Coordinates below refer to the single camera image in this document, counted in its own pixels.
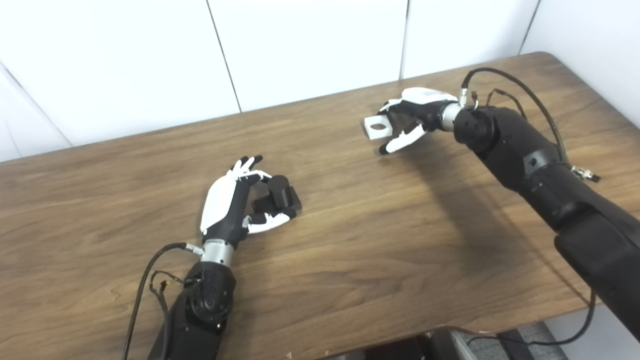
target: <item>white robotic hand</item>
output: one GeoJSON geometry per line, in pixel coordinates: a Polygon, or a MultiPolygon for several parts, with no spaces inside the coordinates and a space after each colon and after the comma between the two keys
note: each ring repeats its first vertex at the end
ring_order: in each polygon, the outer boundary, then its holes
{"type": "Polygon", "coordinates": [[[205,251],[207,243],[224,243],[236,249],[247,234],[273,229],[296,216],[291,209],[244,215],[250,186],[259,181],[268,183],[272,178],[264,171],[252,170],[261,160],[259,155],[243,157],[209,188],[200,222],[205,251]]]}
{"type": "Polygon", "coordinates": [[[415,118],[415,122],[402,130],[398,137],[382,145],[380,154],[386,155],[396,152],[414,143],[426,133],[441,128],[441,120],[444,117],[455,119],[455,115],[460,109],[458,99],[451,94],[428,88],[405,89],[402,91],[402,99],[387,101],[378,112],[378,115],[401,113],[415,118]],[[450,109],[449,113],[445,114],[445,109],[450,109]]]}

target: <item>black object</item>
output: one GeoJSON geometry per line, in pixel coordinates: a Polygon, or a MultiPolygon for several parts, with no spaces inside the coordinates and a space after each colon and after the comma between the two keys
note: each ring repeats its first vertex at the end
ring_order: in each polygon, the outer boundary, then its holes
{"type": "Polygon", "coordinates": [[[427,342],[422,335],[370,348],[365,353],[367,360],[428,360],[427,342]]]}
{"type": "Polygon", "coordinates": [[[471,353],[471,350],[464,342],[456,341],[451,330],[437,329],[429,337],[429,355],[433,360],[468,360],[466,352],[471,353]]]}
{"type": "MultiPolygon", "coordinates": [[[[185,282],[170,310],[171,341],[166,358],[213,360],[233,309],[236,279],[226,266],[201,261],[193,265],[185,282]]],[[[148,360],[164,360],[163,334],[159,332],[148,360]]]]}
{"type": "Polygon", "coordinates": [[[536,360],[517,329],[503,331],[498,334],[502,349],[509,360],[536,360]]]}
{"type": "Polygon", "coordinates": [[[256,213],[275,214],[283,210],[299,211],[302,203],[289,180],[283,175],[273,176],[267,182],[269,195],[261,197],[253,202],[253,210],[256,213]]]}
{"type": "Polygon", "coordinates": [[[454,136],[557,233],[556,249],[640,341],[640,222],[580,180],[561,146],[513,110],[461,110],[454,136]]]}

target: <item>black cable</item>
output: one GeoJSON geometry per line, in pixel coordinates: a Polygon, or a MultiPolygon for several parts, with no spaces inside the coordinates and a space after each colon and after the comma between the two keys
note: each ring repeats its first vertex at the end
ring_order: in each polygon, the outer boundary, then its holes
{"type": "Polygon", "coordinates": [[[540,111],[542,112],[542,114],[545,116],[547,122],[549,123],[549,126],[551,127],[551,131],[554,134],[554,137],[556,138],[556,143],[558,145],[558,147],[560,148],[560,156],[562,157],[562,159],[564,161],[569,161],[566,155],[566,149],[564,148],[564,142],[562,140],[562,136],[560,136],[560,131],[558,131],[558,128],[556,126],[556,122],[554,121],[554,119],[551,117],[551,114],[549,113],[549,111],[547,110],[547,108],[544,106],[544,104],[542,104],[542,102],[540,101],[540,99],[538,98],[538,96],[536,96],[536,94],[531,91],[531,89],[525,85],[525,83],[523,83],[522,81],[520,81],[518,78],[516,78],[515,76],[504,72],[502,70],[498,70],[495,69],[493,67],[479,67],[477,69],[471,70],[467,76],[465,76],[465,79],[462,81],[462,86],[461,88],[463,89],[468,89],[469,88],[469,82],[471,81],[471,77],[473,77],[473,75],[477,72],[492,72],[494,74],[498,74],[500,76],[503,76],[509,80],[511,80],[512,82],[516,83],[520,88],[522,88],[522,90],[524,90],[527,95],[536,103],[536,105],[538,105],[538,107],[540,108],[540,111]]]}
{"type": "Polygon", "coordinates": [[[154,271],[154,273],[151,274],[151,280],[149,280],[149,291],[151,291],[151,293],[153,293],[158,299],[158,302],[160,303],[160,308],[162,309],[162,314],[164,316],[164,341],[163,341],[162,356],[160,357],[160,359],[165,360],[167,353],[169,353],[169,342],[171,341],[171,318],[169,317],[169,307],[167,306],[166,299],[164,297],[164,289],[166,289],[168,283],[166,281],[161,282],[160,291],[157,291],[154,288],[154,279],[156,278],[157,274],[165,274],[168,277],[172,278],[173,280],[181,284],[187,284],[189,283],[189,281],[184,281],[181,278],[177,277],[176,275],[173,275],[170,272],[166,272],[164,270],[154,271]]]}
{"type": "Polygon", "coordinates": [[[513,102],[516,103],[516,106],[518,106],[518,111],[520,112],[520,114],[522,115],[522,117],[526,120],[529,121],[529,119],[527,119],[527,115],[524,113],[524,108],[522,108],[522,105],[520,104],[520,101],[518,100],[517,97],[509,94],[508,92],[495,88],[493,89],[490,93],[489,96],[486,97],[486,107],[489,107],[489,103],[491,102],[491,96],[493,95],[494,92],[497,92],[500,95],[504,95],[508,98],[510,98],[513,102]]]}
{"type": "Polygon", "coordinates": [[[158,292],[153,285],[153,281],[149,282],[149,290],[156,296],[158,302],[160,303],[160,308],[162,309],[162,314],[164,317],[164,341],[162,346],[162,355],[160,356],[160,360],[166,360],[166,355],[169,352],[169,340],[171,338],[171,324],[169,318],[169,307],[166,305],[166,299],[164,298],[164,289],[168,283],[165,281],[160,283],[160,292],[158,292]]]}
{"type": "Polygon", "coordinates": [[[136,294],[136,301],[133,304],[133,312],[131,313],[131,320],[129,320],[129,328],[127,329],[127,337],[124,343],[124,349],[122,349],[122,360],[127,360],[127,356],[129,355],[129,347],[131,346],[131,338],[133,337],[133,328],[136,326],[136,317],[138,317],[138,309],[140,308],[140,301],[142,300],[142,292],[145,289],[145,282],[147,281],[147,277],[149,276],[149,272],[151,268],[156,263],[156,260],[160,257],[160,255],[171,249],[185,249],[187,247],[187,243],[171,243],[169,245],[165,245],[160,251],[156,252],[154,257],[151,258],[147,268],[142,273],[142,279],[140,280],[140,285],[138,286],[138,293],[136,294]]]}
{"type": "Polygon", "coordinates": [[[593,313],[595,309],[596,309],[596,293],[595,291],[591,290],[591,300],[589,301],[589,311],[587,312],[587,317],[584,320],[584,325],[582,325],[582,328],[580,328],[580,330],[578,330],[578,332],[576,332],[575,335],[565,340],[528,341],[527,342],[527,341],[520,341],[520,340],[514,340],[514,339],[504,339],[504,338],[499,338],[497,336],[476,336],[476,337],[470,338],[467,341],[467,346],[469,346],[469,344],[471,344],[475,340],[479,340],[479,339],[493,339],[493,340],[500,340],[500,341],[508,341],[511,343],[516,343],[516,344],[521,344],[526,346],[531,346],[531,345],[554,346],[554,345],[566,345],[569,343],[573,343],[574,341],[578,340],[582,335],[584,335],[585,332],[587,332],[587,329],[589,328],[589,326],[591,325],[591,321],[593,320],[593,313]]]}

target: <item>metal connector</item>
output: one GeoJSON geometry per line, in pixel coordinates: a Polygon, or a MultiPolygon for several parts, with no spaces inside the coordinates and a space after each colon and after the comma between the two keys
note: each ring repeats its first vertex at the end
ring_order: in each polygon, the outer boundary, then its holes
{"type": "Polygon", "coordinates": [[[467,89],[466,88],[460,89],[460,96],[458,96],[458,104],[460,105],[461,108],[464,108],[465,105],[467,104],[467,89]]]}
{"type": "Polygon", "coordinates": [[[192,245],[192,244],[187,244],[187,246],[184,248],[184,250],[186,251],[190,251],[194,254],[196,254],[197,256],[202,256],[202,254],[204,254],[204,249],[196,246],[196,245],[192,245]]]}
{"type": "Polygon", "coordinates": [[[593,181],[594,183],[598,183],[601,180],[600,176],[594,174],[591,170],[581,167],[571,167],[571,171],[582,180],[593,181]]]}

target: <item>black arm segment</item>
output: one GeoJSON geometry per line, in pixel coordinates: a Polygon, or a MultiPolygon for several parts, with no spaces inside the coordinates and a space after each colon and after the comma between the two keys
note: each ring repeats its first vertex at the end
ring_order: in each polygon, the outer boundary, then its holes
{"type": "Polygon", "coordinates": [[[462,110],[454,135],[557,233],[556,249],[640,341],[640,222],[574,175],[513,110],[462,110]]]}
{"type": "Polygon", "coordinates": [[[162,359],[163,329],[171,338],[166,360],[215,360],[233,310],[236,278],[224,265],[201,261],[186,277],[187,285],[170,309],[170,323],[163,324],[148,360],[162,359]]]}

